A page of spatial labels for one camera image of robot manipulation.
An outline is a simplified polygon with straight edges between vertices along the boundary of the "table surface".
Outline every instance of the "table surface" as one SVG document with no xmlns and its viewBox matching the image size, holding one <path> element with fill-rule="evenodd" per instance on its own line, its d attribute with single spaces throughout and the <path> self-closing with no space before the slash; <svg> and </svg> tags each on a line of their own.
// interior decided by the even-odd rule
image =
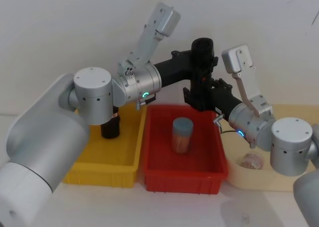
<svg viewBox="0 0 319 227">
<path fill-rule="evenodd" d="M 0 116 L 0 166 L 14 117 Z M 61 183 L 34 227 L 307 227 L 293 193 L 247 191 L 223 183 L 218 195 L 147 192 Z"/>
</svg>

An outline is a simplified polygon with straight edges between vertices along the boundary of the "green indicator light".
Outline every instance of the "green indicator light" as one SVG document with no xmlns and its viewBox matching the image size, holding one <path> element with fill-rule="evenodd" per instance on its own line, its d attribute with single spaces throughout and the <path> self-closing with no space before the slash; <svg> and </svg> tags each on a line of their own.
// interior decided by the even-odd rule
<svg viewBox="0 0 319 227">
<path fill-rule="evenodd" d="M 146 98 L 148 95 L 150 95 L 150 93 L 149 92 L 145 92 L 145 93 L 143 93 L 142 97 Z"/>
</svg>

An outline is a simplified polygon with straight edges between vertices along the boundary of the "blue indicator light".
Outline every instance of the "blue indicator light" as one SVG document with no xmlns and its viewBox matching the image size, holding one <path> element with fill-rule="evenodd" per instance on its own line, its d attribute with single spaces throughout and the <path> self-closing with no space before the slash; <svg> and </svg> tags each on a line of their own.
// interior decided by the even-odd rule
<svg viewBox="0 0 319 227">
<path fill-rule="evenodd" d="M 241 130 L 238 130 L 237 132 L 242 135 L 242 137 L 245 137 L 245 134 Z"/>
<path fill-rule="evenodd" d="M 143 93 L 142 97 L 146 98 L 148 95 L 150 95 L 150 93 L 149 92 L 145 92 L 145 93 Z"/>
</svg>

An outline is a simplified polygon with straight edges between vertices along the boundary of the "red plastic bin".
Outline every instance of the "red plastic bin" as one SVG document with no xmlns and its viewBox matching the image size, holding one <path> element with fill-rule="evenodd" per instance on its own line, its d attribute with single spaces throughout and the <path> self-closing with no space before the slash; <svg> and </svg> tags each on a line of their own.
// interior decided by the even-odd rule
<svg viewBox="0 0 319 227">
<path fill-rule="evenodd" d="M 177 117 L 194 123 L 191 148 L 176 154 L 171 148 L 172 123 Z M 144 131 L 144 172 L 148 191 L 217 194 L 228 175 L 216 114 L 189 106 L 149 106 Z"/>
</svg>

